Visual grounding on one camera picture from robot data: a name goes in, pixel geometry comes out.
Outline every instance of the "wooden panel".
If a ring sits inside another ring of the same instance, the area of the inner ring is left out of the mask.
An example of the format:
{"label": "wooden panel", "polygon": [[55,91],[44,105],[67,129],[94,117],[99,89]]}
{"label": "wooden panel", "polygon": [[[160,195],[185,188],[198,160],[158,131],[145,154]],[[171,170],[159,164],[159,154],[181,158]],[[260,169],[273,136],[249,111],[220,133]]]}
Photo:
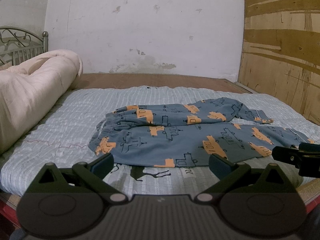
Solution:
{"label": "wooden panel", "polygon": [[320,0],[245,0],[238,82],[320,125]]}
{"label": "wooden panel", "polygon": [[153,86],[170,88],[192,87],[208,88],[215,91],[250,93],[244,88],[227,79],[205,77],[167,75],[167,74],[140,74],[140,73],[95,73],[82,74],[76,89],[89,88],[116,88],[126,89],[138,86]]}

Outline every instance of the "scrollwork on headboard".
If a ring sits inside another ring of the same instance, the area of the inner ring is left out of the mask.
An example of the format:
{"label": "scrollwork on headboard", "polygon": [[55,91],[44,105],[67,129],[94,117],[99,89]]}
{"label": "scrollwork on headboard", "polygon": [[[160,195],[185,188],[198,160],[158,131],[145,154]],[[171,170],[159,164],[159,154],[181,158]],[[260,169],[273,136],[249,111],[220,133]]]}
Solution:
{"label": "scrollwork on headboard", "polygon": [[42,38],[21,28],[0,27],[0,66],[8,62],[18,65],[23,61],[48,51],[48,32]]}

